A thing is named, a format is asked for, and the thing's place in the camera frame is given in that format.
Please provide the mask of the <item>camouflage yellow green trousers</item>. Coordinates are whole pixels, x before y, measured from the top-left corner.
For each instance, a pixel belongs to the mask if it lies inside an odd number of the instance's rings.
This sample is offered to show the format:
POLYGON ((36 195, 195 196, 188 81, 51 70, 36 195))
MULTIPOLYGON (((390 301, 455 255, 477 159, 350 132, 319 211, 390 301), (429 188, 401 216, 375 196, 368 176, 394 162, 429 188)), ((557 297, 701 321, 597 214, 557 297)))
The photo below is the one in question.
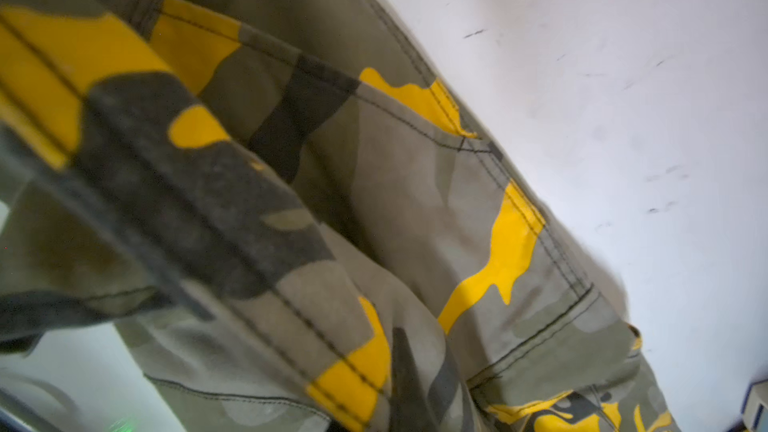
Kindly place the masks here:
POLYGON ((377 0, 1 0, 1 349, 114 323, 190 431, 673 431, 377 0))

